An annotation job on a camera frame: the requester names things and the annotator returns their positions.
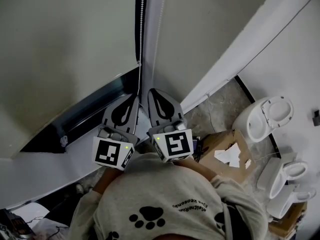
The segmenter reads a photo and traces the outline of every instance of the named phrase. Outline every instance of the white toilet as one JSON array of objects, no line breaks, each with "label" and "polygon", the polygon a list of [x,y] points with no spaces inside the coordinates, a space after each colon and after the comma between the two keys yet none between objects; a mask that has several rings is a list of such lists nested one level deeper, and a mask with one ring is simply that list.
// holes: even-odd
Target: white toilet
[{"label": "white toilet", "polygon": [[232,129],[239,129],[247,143],[256,143],[289,123],[293,115],[294,107],[288,98],[265,97],[248,106],[236,118]]},{"label": "white toilet", "polygon": [[281,219],[293,203],[306,202],[316,194],[316,189],[308,185],[285,185],[280,193],[270,200],[266,210],[271,216]]},{"label": "white toilet", "polygon": [[297,153],[287,153],[283,154],[282,158],[270,158],[257,181],[257,188],[265,191],[270,199],[274,199],[286,181],[303,177],[308,171],[308,164],[296,161],[296,157]]}]

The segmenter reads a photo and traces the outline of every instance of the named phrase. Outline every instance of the gray t-shirt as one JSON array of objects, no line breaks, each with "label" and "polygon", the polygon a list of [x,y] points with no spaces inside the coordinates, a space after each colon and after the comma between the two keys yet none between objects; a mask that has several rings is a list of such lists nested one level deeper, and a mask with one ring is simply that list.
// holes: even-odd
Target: gray t-shirt
[{"label": "gray t-shirt", "polygon": [[166,234],[236,239],[236,224],[247,227],[254,240],[267,232],[263,209],[237,183],[220,176],[209,182],[148,153],[130,161],[102,196],[91,191],[80,200],[68,239],[88,239],[92,227],[99,240],[152,240]]}]

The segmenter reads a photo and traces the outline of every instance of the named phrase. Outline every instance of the concrete floor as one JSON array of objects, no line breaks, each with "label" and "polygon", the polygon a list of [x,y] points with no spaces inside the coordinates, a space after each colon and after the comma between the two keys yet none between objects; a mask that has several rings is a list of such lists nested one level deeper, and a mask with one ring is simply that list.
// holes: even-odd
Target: concrete floor
[{"label": "concrete floor", "polygon": [[[209,99],[205,100],[185,115],[188,122],[187,126],[189,129],[192,129],[193,136],[200,136],[201,138],[214,132],[230,130],[237,116],[250,104],[246,94],[233,79],[214,93]],[[255,160],[256,168],[242,186],[248,194],[255,196],[255,198],[265,207],[269,199],[265,196],[263,191],[257,189],[257,180],[269,159],[272,156],[275,156],[275,150],[268,137],[259,143],[249,145],[249,149]],[[137,146],[136,150],[142,154],[154,152],[149,140],[146,140]],[[100,168],[80,180],[80,183],[84,185],[85,189],[93,186],[98,181],[103,171],[104,168]],[[271,240],[278,238],[268,233],[265,239]]]}]

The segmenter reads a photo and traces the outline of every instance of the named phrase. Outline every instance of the tiled floor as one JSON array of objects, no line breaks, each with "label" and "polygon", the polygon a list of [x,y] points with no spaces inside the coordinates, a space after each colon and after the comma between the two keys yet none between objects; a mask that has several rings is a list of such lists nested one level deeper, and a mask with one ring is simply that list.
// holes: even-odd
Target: tiled floor
[{"label": "tiled floor", "polygon": [[[208,100],[205,100],[188,112],[185,115],[185,118],[188,121],[188,128],[192,129],[192,134],[203,138],[207,134],[231,129],[237,116],[250,104],[249,99],[241,87],[233,79],[214,93]],[[275,156],[275,150],[269,138],[250,145],[249,149],[255,160],[256,168],[252,175],[245,181],[243,187],[247,193],[254,195],[256,199],[265,206],[268,203],[268,199],[263,191],[257,189],[257,179],[270,157]],[[136,150],[140,153],[146,153],[153,151],[153,148],[150,145],[150,141],[146,140],[140,144]],[[101,168],[83,178],[80,182],[85,188],[93,186],[98,181],[103,171],[104,169]],[[268,234],[266,239],[277,238]]]}]

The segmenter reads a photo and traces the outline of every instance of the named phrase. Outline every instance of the person's hand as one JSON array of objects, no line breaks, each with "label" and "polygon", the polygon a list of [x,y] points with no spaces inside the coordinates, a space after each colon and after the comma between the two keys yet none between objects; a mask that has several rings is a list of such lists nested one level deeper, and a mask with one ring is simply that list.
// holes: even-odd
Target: person's hand
[{"label": "person's hand", "polygon": [[102,177],[94,186],[93,191],[98,192],[102,195],[105,192],[106,188],[110,185],[110,183],[123,173],[124,172],[122,170],[106,167]]},{"label": "person's hand", "polygon": [[178,160],[173,162],[176,166],[181,166],[185,168],[189,168],[199,174],[201,174],[203,177],[205,177],[208,181],[211,181],[217,174],[210,170],[209,168],[205,167],[202,164],[199,164],[191,157],[183,160]]}]

